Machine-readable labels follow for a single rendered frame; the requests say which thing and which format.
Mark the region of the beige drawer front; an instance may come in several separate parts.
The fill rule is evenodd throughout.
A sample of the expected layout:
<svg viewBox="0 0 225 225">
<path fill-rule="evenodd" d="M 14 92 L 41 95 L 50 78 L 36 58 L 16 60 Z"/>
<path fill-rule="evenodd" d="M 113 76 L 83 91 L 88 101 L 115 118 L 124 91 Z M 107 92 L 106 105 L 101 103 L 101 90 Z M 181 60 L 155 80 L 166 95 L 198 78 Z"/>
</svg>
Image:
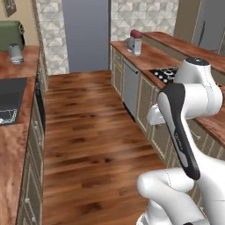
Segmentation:
<svg viewBox="0 0 225 225">
<path fill-rule="evenodd" d="M 114 64 L 117 64 L 119 67 L 122 67 L 123 65 L 123 56 L 122 54 L 116 49 L 112 48 L 112 62 Z"/>
</svg>

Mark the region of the black sink basin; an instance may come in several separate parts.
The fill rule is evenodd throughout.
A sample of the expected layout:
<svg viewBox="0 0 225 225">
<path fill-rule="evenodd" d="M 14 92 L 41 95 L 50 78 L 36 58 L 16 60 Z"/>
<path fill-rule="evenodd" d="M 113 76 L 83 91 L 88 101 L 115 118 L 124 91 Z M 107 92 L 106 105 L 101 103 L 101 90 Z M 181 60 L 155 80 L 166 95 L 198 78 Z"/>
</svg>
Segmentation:
<svg viewBox="0 0 225 225">
<path fill-rule="evenodd" d="M 16 121 L 18 119 L 20 106 L 22 104 L 26 78 L 0 79 L 0 111 L 17 109 Z"/>
</svg>

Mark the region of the black appliance front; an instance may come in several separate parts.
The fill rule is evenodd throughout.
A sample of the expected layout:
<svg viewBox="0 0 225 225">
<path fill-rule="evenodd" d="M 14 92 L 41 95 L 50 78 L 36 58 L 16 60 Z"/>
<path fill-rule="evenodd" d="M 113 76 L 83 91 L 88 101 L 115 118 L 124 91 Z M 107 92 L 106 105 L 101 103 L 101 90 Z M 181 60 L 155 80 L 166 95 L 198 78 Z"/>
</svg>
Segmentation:
<svg viewBox="0 0 225 225">
<path fill-rule="evenodd" d="M 38 79 L 37 76 L 35 78 L 35 97 L 36 97 L 38 108 L 39 108 L 41 124 L 42 124 L 42 127 L 43 127 L 43 131 L 45 133 L 45 130 L 46 130 L 46 112 L 45 112 L 44 103 L 43 103 L 42 96 L 41 96 L 40 82 L 39 82 L 39 79 Z"/>
</svg>

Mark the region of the beige cupboard run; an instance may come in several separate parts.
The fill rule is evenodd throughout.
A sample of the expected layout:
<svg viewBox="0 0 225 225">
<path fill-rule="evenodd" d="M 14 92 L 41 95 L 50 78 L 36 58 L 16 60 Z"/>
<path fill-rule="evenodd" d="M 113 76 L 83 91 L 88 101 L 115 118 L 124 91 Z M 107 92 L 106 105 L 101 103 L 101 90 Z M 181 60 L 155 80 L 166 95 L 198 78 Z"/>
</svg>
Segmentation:
<svg viewBox="0 0 225 225">
<path fill-rule="evenodd" d="M 42 52 L 37 75 L 45 108 L 44 62 Z M 25 151 L 25 164 L 18 201 L 16 225 L 42 225 L 45 133 L 41 124 L 37 100 L 33 97 L 32 114 Z"/>
</svg>

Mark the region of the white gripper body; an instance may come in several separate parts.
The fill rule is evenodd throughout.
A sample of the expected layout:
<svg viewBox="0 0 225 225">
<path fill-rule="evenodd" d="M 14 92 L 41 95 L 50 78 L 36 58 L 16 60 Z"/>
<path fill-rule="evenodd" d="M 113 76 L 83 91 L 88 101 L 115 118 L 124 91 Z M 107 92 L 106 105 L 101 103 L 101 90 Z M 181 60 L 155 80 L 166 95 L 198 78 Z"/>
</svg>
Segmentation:
<svg viewBox="0 0 225 225">
<path fill-rule="evenodd" d="M 165 123 L 163 116 L 163 107 L 155 104 L 149 108 L 147 120 L 150 125 L 160 125 Z"/>
</svg>

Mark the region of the tall beige cabinet panel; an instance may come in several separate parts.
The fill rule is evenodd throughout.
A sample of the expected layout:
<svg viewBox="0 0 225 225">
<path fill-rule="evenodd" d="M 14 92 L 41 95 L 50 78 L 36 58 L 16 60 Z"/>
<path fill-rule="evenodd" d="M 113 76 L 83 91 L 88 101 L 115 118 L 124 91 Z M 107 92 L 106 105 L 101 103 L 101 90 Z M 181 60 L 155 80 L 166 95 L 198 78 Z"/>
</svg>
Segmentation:
<svg viewBox="0 0 225 225">
<path fill-rule="evenodd" d="M 173 36 L 192 43 L 202 0 L 179 0 Z"/>
</svg>

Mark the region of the beige cupboard door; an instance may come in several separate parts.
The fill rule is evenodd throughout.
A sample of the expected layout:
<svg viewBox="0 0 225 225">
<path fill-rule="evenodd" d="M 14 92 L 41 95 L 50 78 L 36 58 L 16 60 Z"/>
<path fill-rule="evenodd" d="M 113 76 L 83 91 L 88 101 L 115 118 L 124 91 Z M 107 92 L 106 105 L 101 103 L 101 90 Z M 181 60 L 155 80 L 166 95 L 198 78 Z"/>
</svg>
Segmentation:
<svg viewBox="0 0 225 225">
<path fill-rule="evenodd" d="M 152 84 L 144 75 L 141 75 L 136 119 L 144 134 L 148 132 L 147 115 L 152 103 L 154 89 L 155 85 Z"/>
<path fill-rule="evenodd" d="M 116 91 L 122 96 L 122 81 L 123 81 L 123 71 L 117 65 L 116 62 L 113 63 L 113 84 Z"/>
<path fill-rule="evenodd" d="M 166 157 L 169 139 L 170 134 L 165 123 L 151 127 L 149 140 L 162 159 Z"/>
</svg>

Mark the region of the grey dishwasher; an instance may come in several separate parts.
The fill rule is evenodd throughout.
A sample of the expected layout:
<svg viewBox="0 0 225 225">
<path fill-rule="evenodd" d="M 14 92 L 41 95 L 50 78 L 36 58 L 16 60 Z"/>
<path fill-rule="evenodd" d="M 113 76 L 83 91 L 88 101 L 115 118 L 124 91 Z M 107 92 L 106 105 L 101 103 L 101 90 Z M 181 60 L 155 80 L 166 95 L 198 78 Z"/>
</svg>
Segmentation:
<svg viewBox="0 0 225 225">
<path fill-rule="evenodd" d="M 140 74 L 135 74 L 124 63 L 123 105 L 127 109 L 132 120 L 135 120 L 136 117 L 139 78 Z"/>
</svg>

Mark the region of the shaker with red lid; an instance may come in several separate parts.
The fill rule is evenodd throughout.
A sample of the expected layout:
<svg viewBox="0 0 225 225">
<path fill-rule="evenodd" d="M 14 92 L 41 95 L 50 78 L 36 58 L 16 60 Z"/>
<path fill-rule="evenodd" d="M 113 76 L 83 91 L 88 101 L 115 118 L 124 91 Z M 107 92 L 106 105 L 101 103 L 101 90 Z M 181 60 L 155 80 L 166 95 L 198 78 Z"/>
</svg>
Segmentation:
<svg viewBox="0 0 225 225">
<path fill-rule="evenodd" d="M 130 32 L 130 36 L 133 38 L 133 54 L 140 56 L 142 50 L 142 33 L 133 29 Z"/>
</svg>

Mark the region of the grey fridge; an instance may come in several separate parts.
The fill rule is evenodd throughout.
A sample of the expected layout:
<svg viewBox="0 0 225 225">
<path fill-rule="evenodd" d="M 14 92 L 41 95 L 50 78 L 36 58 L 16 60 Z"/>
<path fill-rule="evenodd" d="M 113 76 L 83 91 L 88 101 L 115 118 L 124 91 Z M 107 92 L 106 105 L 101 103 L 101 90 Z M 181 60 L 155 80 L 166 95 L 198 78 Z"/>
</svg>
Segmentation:
<svg viewBox="0 0 225 225">
<path fill-rule="evenodd" d="M 225 0 L 202 0 L 192 43 L 218 53 L 225 33 Z"/>
</svg>

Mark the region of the green toaster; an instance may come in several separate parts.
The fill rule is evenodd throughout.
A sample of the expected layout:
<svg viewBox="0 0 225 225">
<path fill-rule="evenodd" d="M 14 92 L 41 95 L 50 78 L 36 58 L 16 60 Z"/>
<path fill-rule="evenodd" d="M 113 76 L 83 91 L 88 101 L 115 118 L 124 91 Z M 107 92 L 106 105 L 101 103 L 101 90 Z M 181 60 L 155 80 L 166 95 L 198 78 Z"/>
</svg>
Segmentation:
<svg viewBox="0 0 225 225">
<path fill-rule="evenodd" d="M 17 43 L 23 50 L 24 32 L 24 27 L 18 20 L 0 20 L 0 51 L 7 52 L 11 43 Z"/>
</svg>

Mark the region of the grey mug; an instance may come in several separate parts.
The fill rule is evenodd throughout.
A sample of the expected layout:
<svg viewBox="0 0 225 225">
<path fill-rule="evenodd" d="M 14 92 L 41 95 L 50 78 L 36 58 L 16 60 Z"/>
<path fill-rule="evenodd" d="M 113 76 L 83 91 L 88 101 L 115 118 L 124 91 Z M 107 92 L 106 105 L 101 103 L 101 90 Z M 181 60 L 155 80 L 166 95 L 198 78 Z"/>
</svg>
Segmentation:
<svg viewBox="0 0 225 225">
<path fill-rule="evenodd" d="M 134 38 L 129 37 L 126 39 L 126 46 L 127 46 L 127 51 L 132 52 L 134 48 Z"/>
</svg>

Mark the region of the clear glass jar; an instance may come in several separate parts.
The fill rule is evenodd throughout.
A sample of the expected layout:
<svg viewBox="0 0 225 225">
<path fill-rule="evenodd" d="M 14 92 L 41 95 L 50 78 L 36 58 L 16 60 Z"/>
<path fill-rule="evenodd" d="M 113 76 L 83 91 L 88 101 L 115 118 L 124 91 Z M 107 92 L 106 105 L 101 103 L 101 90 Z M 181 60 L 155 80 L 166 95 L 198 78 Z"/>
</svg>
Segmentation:
<svg viewBox="0 0 225 225">
<path fill-rule="evenodd" d="M 24 61 L 21 49 L 17 43 L 11 43 L 9 45 L 9 56 L 13 64 L 21 64 Z"/>
</svg>

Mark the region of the black hob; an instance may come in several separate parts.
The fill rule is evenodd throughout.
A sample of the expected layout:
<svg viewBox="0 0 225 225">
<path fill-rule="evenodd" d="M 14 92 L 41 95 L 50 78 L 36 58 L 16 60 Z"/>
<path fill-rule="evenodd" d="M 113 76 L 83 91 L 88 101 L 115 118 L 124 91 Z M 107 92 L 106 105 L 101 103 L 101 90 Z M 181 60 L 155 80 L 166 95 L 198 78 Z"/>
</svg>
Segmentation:
<svg viewBox="0 0 225 225">
<path fill-rule="evenodd" d="M 162 69 L 151 69 L 150 72 L 161 80 L 163 83 L 172 83 L 175 75 L 178 72 L 177 67 L 162 68 Z"/>
</svg>

